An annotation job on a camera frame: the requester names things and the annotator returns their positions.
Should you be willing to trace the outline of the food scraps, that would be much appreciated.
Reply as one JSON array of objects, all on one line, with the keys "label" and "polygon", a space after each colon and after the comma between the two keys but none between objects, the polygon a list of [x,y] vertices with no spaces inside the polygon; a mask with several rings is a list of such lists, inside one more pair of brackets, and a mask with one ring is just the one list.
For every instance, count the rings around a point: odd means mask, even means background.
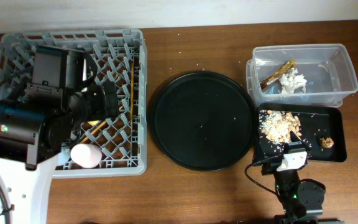
[{"label": "food scraps", "polygon": [[291,112],[262,110],[259,123],[262,134],[273,144],[291,142],[291,133],[302,136],[300,119]]}]

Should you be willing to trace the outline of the pink cup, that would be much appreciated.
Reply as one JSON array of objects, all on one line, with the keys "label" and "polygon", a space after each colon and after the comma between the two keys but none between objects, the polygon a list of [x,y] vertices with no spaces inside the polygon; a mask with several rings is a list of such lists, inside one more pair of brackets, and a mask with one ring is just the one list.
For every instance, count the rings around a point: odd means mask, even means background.
[{"label": "pink cup", "polygon": [[98,166],[102,159],[100,148],[92,144],[77,144],[71,149],[70,155],[73,162],[86,169]]}]

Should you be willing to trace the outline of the white tissue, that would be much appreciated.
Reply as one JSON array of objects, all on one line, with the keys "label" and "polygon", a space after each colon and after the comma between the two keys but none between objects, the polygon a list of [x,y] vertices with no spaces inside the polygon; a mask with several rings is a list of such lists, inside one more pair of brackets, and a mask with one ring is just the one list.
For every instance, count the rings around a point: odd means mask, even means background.
[{"label": "white tissue", "polygon": [[290,68],[278,80],[282,86],[281,94],[294,94],[299,88],[303,93],[306,93],[307,80],[304,75],[298,74],[297,68]]}]

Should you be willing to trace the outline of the blue cup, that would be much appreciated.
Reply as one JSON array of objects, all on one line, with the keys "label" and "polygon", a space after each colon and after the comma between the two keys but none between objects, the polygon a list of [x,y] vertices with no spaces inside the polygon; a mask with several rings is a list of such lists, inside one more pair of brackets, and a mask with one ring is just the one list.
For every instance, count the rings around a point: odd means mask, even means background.
[{"label": "blue cup", "polygon": [[63,166],[63,165],[65,165],[69,160],[70,160],[70,152],[67,151],[66,149],[63,149],[63,150],[58,154],[57,166]]}]

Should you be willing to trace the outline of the gold snack wrapper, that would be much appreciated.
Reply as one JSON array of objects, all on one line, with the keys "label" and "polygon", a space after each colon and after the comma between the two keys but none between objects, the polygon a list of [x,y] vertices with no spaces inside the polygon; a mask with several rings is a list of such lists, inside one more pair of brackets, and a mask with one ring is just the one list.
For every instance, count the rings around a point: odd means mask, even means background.
[{"label": "gold snack wrapper", "polygon": [[289,69],[293,68],[296,64],[296,60],[289,60],[284,63],[278,70],[273,72],[269,77],[260,81],[261,90],[265,90],[269,85],[277,81],[284,73],[287,73]]}]

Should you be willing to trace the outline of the yellow bowl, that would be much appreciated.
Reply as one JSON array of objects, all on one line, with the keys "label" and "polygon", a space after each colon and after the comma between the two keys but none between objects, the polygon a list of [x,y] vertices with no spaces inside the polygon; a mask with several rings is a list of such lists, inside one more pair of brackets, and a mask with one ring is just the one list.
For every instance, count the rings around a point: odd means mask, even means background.
[{"label": "yellow bowl", "polygon": [[95,121],[88,121],[87,123],[94,126],[96,124],[98,124],[100,122],[100,120],[95,120]]}]

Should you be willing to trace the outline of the wooden chopstick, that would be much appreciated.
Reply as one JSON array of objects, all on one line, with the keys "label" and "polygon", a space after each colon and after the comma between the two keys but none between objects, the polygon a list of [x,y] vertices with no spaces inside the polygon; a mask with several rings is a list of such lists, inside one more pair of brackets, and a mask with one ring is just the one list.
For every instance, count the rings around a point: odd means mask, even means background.
[{"label": "wooden chopstick", "polygon": [[[98,124],[97,127],[95,127],[95,128],[92,130],[92,132],[91,132],[90,135],[93,136],[93,135],[94,135],[97,131],[99,131],[106,123],[107,123],[107,121],[104,120],[103,122],[101,122],[100,124]],[[83,139],[80,141],[80,143],[84,143],[84,142],[86,142],[88,139],[89,139],[89,137],[86,136],[85,138],[83,138]]]},{"label": "wooden chopstick", "polygon": [[134,108],[134,62],[131,64],[131,97],[130,97],[130,124],[133,127]]}]

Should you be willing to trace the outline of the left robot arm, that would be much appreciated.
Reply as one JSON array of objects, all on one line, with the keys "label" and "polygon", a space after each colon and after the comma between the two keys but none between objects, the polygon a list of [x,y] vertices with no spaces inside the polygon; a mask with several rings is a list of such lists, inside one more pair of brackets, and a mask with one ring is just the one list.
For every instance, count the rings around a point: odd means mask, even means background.
[{"label": "left robot arm", "polygon": [[40,46],[29,72],[0,100],[0,223],[45,223],[62,144],[81,124],[119,114],[114,82],[95,82],[83,48]]}]

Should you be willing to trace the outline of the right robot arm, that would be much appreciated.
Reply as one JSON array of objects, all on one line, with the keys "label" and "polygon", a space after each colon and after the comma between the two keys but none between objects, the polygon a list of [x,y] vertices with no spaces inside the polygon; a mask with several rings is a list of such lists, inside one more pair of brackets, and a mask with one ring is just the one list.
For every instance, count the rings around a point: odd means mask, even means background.
[{"label": "right robot arm", "polygon": [[274,193],[283,207],[284,214],[276,215],[275,223],[318,223],[318,216],[323,213],[325,185],[298,175],[307,165],[309,150],[292,131],[283,152],[262,163],[262,174],[274,176]]}]

